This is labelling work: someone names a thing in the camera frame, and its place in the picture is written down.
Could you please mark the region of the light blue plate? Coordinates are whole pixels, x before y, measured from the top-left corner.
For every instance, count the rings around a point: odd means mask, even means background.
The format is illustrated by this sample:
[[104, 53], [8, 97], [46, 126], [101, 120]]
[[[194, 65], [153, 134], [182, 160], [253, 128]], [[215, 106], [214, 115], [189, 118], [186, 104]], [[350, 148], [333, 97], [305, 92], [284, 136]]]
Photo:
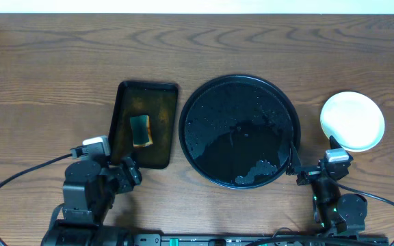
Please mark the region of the light blue plate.
[[320, 124], [324, 134], [334, 137], [350, 152], [364, 152], [380, 143], [385, 119], [372, 99], [358, 92], [339, 92], [321, 108]]

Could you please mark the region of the yellow green scrub sponge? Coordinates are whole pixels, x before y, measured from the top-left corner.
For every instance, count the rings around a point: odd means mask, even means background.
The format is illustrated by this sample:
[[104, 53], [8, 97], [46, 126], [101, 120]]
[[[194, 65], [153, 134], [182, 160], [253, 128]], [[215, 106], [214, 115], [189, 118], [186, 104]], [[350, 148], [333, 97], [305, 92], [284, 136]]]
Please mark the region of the yellow green scrub sponge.
[[134, 148], [144, 148], [153, 144], [148, 115], [130, 117], [130, 125]]

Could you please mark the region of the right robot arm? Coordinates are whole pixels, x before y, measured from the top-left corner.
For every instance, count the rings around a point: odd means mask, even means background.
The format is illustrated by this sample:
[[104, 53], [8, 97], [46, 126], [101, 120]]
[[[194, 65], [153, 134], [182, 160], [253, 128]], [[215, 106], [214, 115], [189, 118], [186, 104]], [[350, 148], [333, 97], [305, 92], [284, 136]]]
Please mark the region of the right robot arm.
[[367, 200], [355, 193], [341, 194], [338, 181], [349, 174], [353, 161], [334, 137], [330, 149], [316, 165], [303, 165], [296, 147], [290, 144], [290, 163], [286, 174], [297, 176], [298, 186], [309, 185], [313, 191], [314, 220], [321, 225], [320, 236], [356, 237], [365, 229]]

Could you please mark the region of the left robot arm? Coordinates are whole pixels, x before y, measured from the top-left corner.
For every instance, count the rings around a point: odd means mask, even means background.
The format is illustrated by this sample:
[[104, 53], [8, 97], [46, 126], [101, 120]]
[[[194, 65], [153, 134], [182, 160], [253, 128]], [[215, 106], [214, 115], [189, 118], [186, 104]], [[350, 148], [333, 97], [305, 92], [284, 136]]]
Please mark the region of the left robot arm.
[[115, 196], [128, 193], [142, 181], [136, 162], [129, 157], [110, 167], [104, 159], [84, 159], [67, 167], [64, 203], [55, 208], [42, 239], [49, 246], [128, 246], [135, 243], [128, 229], [104, 224]]

